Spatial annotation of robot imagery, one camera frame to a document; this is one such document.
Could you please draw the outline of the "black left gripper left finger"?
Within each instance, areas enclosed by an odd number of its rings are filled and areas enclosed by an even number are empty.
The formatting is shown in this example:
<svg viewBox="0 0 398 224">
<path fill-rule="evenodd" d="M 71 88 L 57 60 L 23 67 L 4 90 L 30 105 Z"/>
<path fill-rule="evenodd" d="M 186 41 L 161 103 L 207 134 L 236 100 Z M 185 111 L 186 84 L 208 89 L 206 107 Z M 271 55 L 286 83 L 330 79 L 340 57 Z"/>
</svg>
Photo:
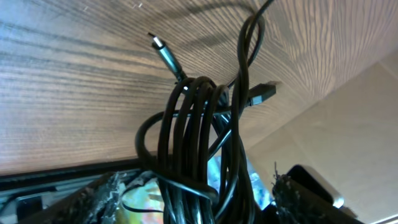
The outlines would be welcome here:
<svg viewBox="0 0 398 224">
<path fill-rule="evenodd" d="M 40 223 L 117 223 L 117 214 L 151 213 L 152 210 L 127 204 L 127 194 L 154 179 L 149 171 L 139 171 L 125 188 L 123 175 L 109 172 L 41 212 L 23 220 L 25 224 Z"/>
</svg>

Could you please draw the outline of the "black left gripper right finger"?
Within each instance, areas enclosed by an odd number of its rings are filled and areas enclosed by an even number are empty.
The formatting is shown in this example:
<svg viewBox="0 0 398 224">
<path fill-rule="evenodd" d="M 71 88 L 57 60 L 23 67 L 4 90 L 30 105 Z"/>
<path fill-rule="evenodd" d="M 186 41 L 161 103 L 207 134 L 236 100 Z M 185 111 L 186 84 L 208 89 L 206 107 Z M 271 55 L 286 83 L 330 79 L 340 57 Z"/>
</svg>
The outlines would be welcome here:
<svg viewBox="0 0 398 224">
<path fill-rule="evenodd" d="M 353 213 L 335 208 L 286 174 L 275 175 L 272 188 L 281 223 L 362 224 Z"/>
</svg>

